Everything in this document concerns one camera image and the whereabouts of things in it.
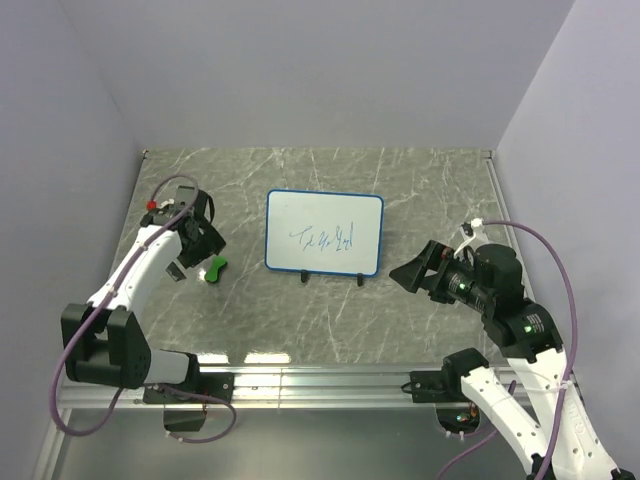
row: white wall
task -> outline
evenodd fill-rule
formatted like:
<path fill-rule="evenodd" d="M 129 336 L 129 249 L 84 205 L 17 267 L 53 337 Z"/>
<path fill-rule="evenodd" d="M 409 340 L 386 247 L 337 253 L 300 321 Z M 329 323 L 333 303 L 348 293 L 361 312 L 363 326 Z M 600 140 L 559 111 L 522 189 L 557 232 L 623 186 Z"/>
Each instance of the white wall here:
<path fill-rule="evenodd" d="M 498 147 L 512 217 L 557 246 L 577 294 L 576 372 L 603 444 L 640 472 L 640 3 L 577 0 Z M 568 334 L 549 257 L 523 240 L 536 296 Z"/>
<path fill-rule="evenodd" d="M 0 471 L 30 478 L 60 313 L 105 278 L 136 147 L 54 0 L 0 6 Z"/>
<path fill-rule="evenodd" d="M 572 0 L 61 0 L 145 147 L 494 148 Z"/>

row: gray marble surface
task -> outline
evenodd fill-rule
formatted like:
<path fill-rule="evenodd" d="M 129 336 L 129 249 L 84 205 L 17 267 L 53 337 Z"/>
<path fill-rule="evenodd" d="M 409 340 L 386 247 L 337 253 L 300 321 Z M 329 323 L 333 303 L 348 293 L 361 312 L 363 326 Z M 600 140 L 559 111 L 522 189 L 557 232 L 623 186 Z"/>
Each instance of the gray marble surface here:
<path fill-rule="evenodd" d="M 195 176 L 216 205 L 229 266 L 216 285 L 199 268 L 179 283 L 163 277 L 141 325 L 154 348 L 208 354 L 231 364 L 440 362 L 466 347 L 499 359 L 479 317 L 412 295 L 389 271 L 429 239 L 457 244 L 457 228 L 500 217 L 480 150 L 282 148 L 151 150 L 143 163 L 116 261 L 132 246 L 154 186 L 171 173 Z M 170 198 L 170 184 L 159 200 Z M 264 265 L 266 197 L 272 188 L 376 193 L 385 199 L 380 272 L 353 277 L 274 272 Z M 506 243 L 502 228 L 489 237 Z M 210 260 L 202 267 L 207 268 Z"/>

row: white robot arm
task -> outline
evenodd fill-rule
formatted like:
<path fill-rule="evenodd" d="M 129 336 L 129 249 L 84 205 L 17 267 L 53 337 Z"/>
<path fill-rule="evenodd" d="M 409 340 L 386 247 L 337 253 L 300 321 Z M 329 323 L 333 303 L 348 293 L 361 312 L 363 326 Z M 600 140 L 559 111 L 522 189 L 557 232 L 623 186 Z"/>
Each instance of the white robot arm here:
<path fill-rule="evenodd" d="M 172 202 L 161 207 L 151 202 L 135 244 L 107 283 L 86 304 L 70 304 L 63 312 L 62 337 L 66 347 L 91 313 L 102 305 L 66 358 L 71 380 L 120 388 L 184 384 L 186 390 L 198 393 L 197 356 L 149 348 L 137 321 L 165 270 L 174 279 L 180 275 L 184 278 L 176 260 L 190 268 L 220 253 L 226 244 L 211 225 L 213 201 L 203 191 L 197 191 L 193 207 L 179 221 L 165 227 L 193 201 L 194 191 L 193 187 L 181 186 Z M 205 216 L 207 206 L 210 219 Z M 97 337 L 105 330 L 106 339 Z"/>
<path fill-rule="evenodd" d="M 457 258 L 452 248 L 430 241 L 418 257 L 392 270 L 390 277 L 411 293 L 422 288 L 435 302 L 458 301 L 481 314 L 489 338 L 527 391 L 538 422 L 509 395 L 475 349 L 446 357 L 440 383 L 454 397 L 464 397 L 485 412 L 518 456 L 528 480 L 538 478 L 547 455 L 562 390 L 566 392 L 558 440 L 551 468 L 542 478 L 635 478 L 618 469 L 605 451 L 575 385 L 562 382 L 567 366 L 562 339 L 551 315 L 525 297 L 522 265 L 511 248 L 486 244 L 472 251 L 471 258 L 468 254 Z"/>

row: whiteboard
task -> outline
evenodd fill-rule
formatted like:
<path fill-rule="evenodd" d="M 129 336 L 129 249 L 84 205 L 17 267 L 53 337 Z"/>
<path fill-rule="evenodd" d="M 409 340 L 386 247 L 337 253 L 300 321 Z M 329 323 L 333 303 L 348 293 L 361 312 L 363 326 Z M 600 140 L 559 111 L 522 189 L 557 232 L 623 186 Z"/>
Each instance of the whiteboard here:
<path fill-rule="evenodd" d="M 378 273 L 383 215 L 378 195 L 271 190 L 265 264 L 272 270 L 372 277 Z"/>

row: green sponge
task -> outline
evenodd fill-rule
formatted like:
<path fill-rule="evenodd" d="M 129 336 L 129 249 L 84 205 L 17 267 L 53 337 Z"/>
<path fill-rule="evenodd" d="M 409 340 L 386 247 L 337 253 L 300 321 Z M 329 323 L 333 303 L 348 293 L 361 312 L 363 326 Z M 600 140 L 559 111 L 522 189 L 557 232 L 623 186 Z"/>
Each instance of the green sponge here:
<path fill-rule="evenodd" d="M 209 270 L 204 274 L 204 279 L 208 283 L 218 283 L 220 281 L 220 274 L 222 270 L 227 266 L 227 259 L 217 256 L 213 259 Z"/>

